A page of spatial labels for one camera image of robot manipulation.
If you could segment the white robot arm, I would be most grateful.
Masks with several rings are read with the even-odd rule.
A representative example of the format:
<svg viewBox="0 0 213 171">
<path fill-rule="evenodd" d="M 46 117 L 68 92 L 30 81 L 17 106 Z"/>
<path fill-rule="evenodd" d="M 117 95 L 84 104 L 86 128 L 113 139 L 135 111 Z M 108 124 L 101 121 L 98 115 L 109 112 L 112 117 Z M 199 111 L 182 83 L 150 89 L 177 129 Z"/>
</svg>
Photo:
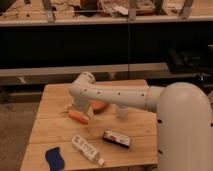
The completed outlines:
<svg viewBox="0 0 213 171">
<path fill-rule="evenodd" d="M 98 85 L 92 73 L 83 72 L 69 93 L 82 112 L 91 100 L 154 112 L 158 171 L 213 171 L 213 109 L 198 86 L 187 82 L 166 87 Z"/>
</svg>

